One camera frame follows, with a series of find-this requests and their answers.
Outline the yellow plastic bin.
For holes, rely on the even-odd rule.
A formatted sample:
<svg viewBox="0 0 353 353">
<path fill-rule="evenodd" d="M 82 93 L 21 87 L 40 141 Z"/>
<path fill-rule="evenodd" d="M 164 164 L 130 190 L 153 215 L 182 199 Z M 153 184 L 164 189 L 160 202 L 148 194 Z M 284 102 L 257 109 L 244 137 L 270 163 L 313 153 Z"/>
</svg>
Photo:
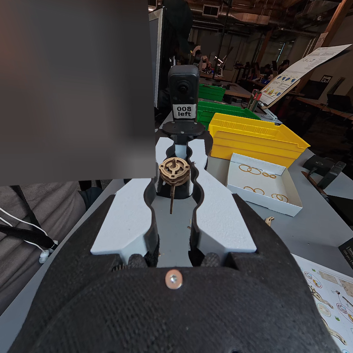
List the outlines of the yellow plastic bin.
<svg viewBox="0 0 353 353">
<path fill-rule="evenodd" d="M 233 153 L 289 167 L 310 145 L 284 124 L 215 113 L 208 130 L 212 157 L 230 160 Z"/>
</svg>

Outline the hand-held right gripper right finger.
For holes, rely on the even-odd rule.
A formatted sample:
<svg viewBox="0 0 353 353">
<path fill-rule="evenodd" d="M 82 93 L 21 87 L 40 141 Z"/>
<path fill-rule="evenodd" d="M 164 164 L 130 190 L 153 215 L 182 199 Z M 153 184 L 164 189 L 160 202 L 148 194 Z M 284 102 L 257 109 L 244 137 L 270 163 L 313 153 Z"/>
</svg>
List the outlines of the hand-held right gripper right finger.
<svg viewBox="0 0 353 353">
<path fill-rule="evenodd" d="M 192 266 L 200 266 L 208 253 L 218 255 L 223 264 L 230 252 L 256 252 L 232 192 L 195 162 L 191 162 L 191 181 L 196 202 L 188 252 Z"/>
</svg>

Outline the yellow rubber bands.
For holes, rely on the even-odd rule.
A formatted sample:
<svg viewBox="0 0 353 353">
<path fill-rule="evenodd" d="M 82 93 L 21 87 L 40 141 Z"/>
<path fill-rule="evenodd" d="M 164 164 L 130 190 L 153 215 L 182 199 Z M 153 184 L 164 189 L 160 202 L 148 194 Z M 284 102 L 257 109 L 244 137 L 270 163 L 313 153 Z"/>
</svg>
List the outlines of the yellow rubber bands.
<svg viewBox="0 0 353 353">
<path fill-rule="evenodd" d="M 235 172 L 239 188 L 283 203 L 289 203 L 281 173 L 246 164 L 237 164 Z"/>
</svg>

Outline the small red green box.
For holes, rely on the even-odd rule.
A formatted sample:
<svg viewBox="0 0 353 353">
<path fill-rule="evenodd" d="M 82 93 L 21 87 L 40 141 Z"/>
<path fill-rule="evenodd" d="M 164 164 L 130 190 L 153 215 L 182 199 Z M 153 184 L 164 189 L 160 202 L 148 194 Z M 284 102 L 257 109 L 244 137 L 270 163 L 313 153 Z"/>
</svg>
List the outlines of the small red green box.
<svg viewBox="0 0 353 353">
<path fill-rule="evenodd" d="M 249 99 L 249 102 L 247 104 L 247 109 L 250 110 L 251 112 L 254 112 L 257 105 L 258 105 L 258 102 L 261 98 L 261 95 L 262 95 L 262 92 L 260 90 L 257 90 L 257 89 L 254 89 L 252 91 L 252 94 L 250 96 L 250 99 Z"/>
</svg>

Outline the white instruction booklet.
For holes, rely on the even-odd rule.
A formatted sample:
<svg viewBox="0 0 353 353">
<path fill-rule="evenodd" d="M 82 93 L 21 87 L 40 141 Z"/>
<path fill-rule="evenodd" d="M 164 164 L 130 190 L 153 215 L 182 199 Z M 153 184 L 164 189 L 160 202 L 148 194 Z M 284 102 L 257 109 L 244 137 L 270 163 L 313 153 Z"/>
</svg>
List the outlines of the white instruction booklet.
<svg viewBox="0 0 353 353">
<path fill-rule="evenodd" d="M 353 279 L 293 254 L 340 352 L 353 352 Z"/>
</svg>

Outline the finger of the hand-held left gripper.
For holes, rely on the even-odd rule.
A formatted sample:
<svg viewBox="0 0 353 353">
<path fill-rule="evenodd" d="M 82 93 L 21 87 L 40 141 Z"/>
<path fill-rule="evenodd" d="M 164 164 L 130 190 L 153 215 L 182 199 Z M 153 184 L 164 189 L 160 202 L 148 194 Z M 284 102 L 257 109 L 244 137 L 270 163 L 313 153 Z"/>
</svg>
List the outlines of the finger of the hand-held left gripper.
<svg viewBox="0 0 353 353">
<path fill-rule="evenodd" d="M 197 169 L 205 169 L 208 156 L 205 151 L 205 140 L 194 139 L 187 143 L 187 147 L 191 150 L 191 155 L 188 160 L 194 163 Z"/>
<path fill-rule="evenodd" d="M 156 152 L 156 178 L 159 178 L 159 165 L 170 157 L 175 156 L 175 143 L 167 137 L 160 137 L 155 148 Z"/>
</svg>

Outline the wooden gear wheel assembly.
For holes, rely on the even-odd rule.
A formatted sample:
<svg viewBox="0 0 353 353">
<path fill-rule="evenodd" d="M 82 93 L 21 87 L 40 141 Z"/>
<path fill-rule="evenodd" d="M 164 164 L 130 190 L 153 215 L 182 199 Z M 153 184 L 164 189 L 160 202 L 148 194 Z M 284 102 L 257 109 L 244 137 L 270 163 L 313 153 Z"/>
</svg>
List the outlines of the wooden gear wheel assembly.
<svg viewBox="0 0 353 353">
<path fill-rule="evenodd" d="M 190 165 L 182 158 L 171 157 L 159 166 L 162 180 L 170 186 L 180 186 L 190 178 Z"/>
</svg>

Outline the black model kit box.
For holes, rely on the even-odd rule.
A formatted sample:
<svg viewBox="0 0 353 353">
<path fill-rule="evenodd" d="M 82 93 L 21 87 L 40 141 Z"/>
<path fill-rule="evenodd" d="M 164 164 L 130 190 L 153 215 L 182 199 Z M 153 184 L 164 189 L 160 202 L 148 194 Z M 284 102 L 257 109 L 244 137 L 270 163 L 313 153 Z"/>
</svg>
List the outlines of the black model kit box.
<svg viewBox="0 0 353 353">
<path fill-rule="evenodd" d="M 338 249 L 349 263 L 350 267 L 353 268 L 353 238 L 340 245 Z"/>
</svg>

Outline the grey partition panel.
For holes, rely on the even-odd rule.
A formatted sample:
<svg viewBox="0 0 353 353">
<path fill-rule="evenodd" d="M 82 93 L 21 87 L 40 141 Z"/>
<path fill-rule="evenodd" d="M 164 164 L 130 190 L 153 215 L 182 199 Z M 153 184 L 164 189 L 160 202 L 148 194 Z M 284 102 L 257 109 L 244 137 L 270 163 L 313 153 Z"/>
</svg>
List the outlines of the grey partition panel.
<svg viewBox="0 0 353 353">
<path fill-rule="evenodd" d="M 160 86 L 162 29 L 164 10 L 160 8 L 149 13 L 149 32 L 151 43 L 152 85 L 154 107 L 158 108 L 158 93 Z"/>
</svg>

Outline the dark handheld gadget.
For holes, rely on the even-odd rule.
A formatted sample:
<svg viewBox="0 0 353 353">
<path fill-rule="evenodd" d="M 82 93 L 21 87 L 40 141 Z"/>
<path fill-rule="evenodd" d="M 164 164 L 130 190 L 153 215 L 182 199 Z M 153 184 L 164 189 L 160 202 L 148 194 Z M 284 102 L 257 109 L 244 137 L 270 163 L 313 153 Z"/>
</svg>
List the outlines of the dark handheld gadget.
<svg viewBox="0 0 353 353">
<path fill-rule="evenodd" d="M 326 189 L 342 172 L 342 170 L 346 167 L 346 163 L 342 161 L 336 162 L 333 167 L 329 170 L 327 174 L 319 181 L 317 187 L 324 190 Z"/>
</svg>

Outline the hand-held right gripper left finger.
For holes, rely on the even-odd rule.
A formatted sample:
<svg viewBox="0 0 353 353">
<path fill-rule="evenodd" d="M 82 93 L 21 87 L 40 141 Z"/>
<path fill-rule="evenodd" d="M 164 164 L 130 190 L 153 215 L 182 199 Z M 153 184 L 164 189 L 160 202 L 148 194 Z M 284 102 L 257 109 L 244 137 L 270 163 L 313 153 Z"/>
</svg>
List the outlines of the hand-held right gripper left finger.
<svg viewBox="0 0 353 353">
<path fill-rule="evenodd" d="M 159 237 L 151 206 L 155 197 L 155 181 L 148 178 L 132 179 L 117 191 L 91 254 L 118 254 L 124 265 L 131 255 L 140 254 L 149 266 L 156 266 Z"/>
</svg>

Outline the person's grey clothing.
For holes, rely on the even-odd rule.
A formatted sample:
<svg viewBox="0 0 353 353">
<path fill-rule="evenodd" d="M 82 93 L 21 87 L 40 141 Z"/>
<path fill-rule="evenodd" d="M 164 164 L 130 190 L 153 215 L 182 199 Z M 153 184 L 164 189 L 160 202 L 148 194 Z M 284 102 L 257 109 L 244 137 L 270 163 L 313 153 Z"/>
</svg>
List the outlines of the person's grey clothing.
<svg viewBox="0 0 353 353">
<path fill-rule="evenodd" d="M 41 228 L 59 243 L 86 212 L 78 181 L 20 186 Z M 1 314 L 41 267 L 41 249 L 4 233 L 0 235 Z"/>
</svg>

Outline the printed sheet on wooden clipboard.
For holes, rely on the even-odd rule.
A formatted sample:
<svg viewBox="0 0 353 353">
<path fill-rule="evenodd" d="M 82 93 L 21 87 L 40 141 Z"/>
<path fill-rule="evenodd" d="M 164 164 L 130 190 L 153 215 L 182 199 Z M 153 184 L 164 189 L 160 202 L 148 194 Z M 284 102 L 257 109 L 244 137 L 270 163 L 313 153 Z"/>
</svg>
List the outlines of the printed sheet on wooden clipboard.
<svg viewBox="0 0 353 353">
<path fill-rule="evenodd" d="M 262 95 L 260 102 L 263 104 L 263 107 L 265 109 L 271 107 L 292 90 L 308 72 L 334 58 L 350 46 L 351 44 L 320 47 L 289 66 L 289 68 L 274 77 L 273 80 L 261 90 Z"/>
</svg>

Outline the green plastic bin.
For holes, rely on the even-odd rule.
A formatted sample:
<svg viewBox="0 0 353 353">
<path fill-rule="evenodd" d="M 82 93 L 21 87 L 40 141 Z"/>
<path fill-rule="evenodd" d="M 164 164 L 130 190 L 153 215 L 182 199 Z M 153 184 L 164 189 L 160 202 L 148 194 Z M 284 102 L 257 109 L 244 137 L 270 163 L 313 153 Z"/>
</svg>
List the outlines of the green plastic bin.
<svg viewBox="0 0 353 353">
<path fill-rule="evenodd" d="M 223 100 L 225 91 L 226 89 L 221 86 L 212 86 L 200 83 L 198 98 L 221 102 Z"/>
<path fill-rule="evenodd" d="M 197 121 L 203 124 L 206 130 L 208 130 L 209 124 L 215 113 L 260 120 L 260 117 L 247 108 L 224 104 L 217 101 L 199 100 L 197 105 Z"/>
</svg>

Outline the dark brown rod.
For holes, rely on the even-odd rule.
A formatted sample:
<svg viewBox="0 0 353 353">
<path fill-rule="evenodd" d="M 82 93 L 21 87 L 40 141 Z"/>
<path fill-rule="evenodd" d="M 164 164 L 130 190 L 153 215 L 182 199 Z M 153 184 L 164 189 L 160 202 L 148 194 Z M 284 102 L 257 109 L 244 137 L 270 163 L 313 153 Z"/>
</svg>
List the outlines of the dark brown rod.
<svg viewBox="0 0 353 353">
<path fill-rule="evenodd" d="M 321 189 L 317 183 L 315 182 L 315 180 L 313 178 L 311 178 L 311 175 L 315 172 L 315 168 L 310 171 L 310 172 L 304 172 L 302 171 L 302 174 L 306 177 L 306 179 L 314 186 L 314 188 L 320 193 L 320 195 L 328 202 L 330 203 L 329 197 L 328 195 L 324 192 L 323 189 Z"/>
</svg>

